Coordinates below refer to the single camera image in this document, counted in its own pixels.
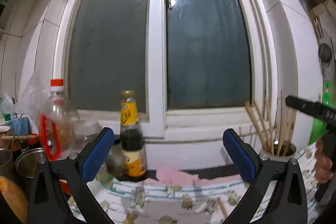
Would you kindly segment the person's right hand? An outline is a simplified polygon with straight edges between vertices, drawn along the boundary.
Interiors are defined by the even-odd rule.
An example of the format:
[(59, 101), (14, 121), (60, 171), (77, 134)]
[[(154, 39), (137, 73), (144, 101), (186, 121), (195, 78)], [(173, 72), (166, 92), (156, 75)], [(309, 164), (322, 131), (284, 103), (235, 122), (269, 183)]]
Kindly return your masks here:
[(333, 162), (323, 153), (323, 142), (320, 138), (316, 141), (315, 146), (317, 149), (315, 152), (316, 162), (314, 166), (315, 179), (318, 181), (318, 183), (325, 184), (334, 176), (334, 173), (331, 170)]

